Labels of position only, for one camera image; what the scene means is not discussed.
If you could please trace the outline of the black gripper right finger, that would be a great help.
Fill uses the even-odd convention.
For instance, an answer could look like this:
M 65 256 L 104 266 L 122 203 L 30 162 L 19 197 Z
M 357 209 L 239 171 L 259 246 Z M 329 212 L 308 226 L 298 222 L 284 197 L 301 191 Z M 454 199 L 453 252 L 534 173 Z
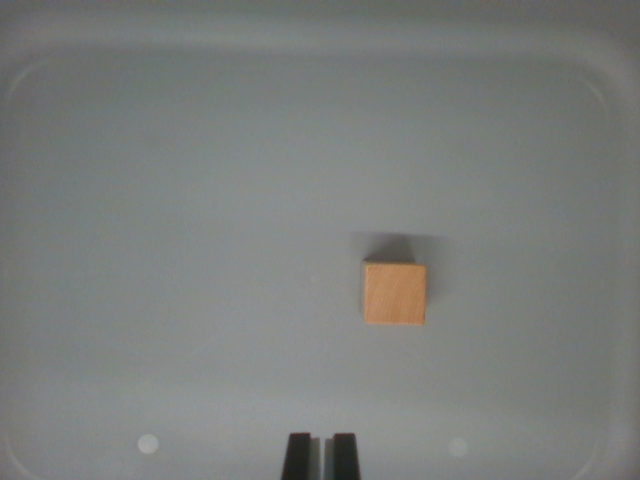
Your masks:
M 335 433 L 325 441 L 325 480 L 360 480 L 361 469 L 354 433 Z

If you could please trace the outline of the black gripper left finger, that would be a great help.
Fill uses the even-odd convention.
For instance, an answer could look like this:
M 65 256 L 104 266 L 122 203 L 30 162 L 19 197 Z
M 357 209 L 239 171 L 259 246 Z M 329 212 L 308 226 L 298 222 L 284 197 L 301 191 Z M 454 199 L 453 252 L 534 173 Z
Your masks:
M 282 480 L 314 480 L 320 477 L 319 439 L 309 432 L 288 437 L 281 470 Z

